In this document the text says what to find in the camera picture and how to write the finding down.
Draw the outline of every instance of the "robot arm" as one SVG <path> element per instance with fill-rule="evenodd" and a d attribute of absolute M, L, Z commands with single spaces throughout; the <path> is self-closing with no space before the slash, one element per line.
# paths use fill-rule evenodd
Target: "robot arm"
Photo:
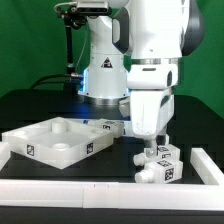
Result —
<path fill-rule="evenodd" d="M 129 95 L 124 56 L 112 43 L 112 20 L 108 17 L 110 7 L 120 8 L 127 2 L 111 0 L 109 5 L 105 1 L 73 1 L 55 7 L 59 17 L 75 30 L 88 22 L 91 34 L 90 64 L 83 73 L 83 88 L 79 94 L 89 103 L 117 105 L 120 99 Z"/>
<path fill-rule="evenodd" d="M 113 20 L 113 43 L 131 55 L 127 78 L 130 116 L 146 155 L 157 155 L 157 135 L 174 113 L 172 88 L 178 84 L 178 58 L 203 39 L 195 0 L 130 0 Z"/>

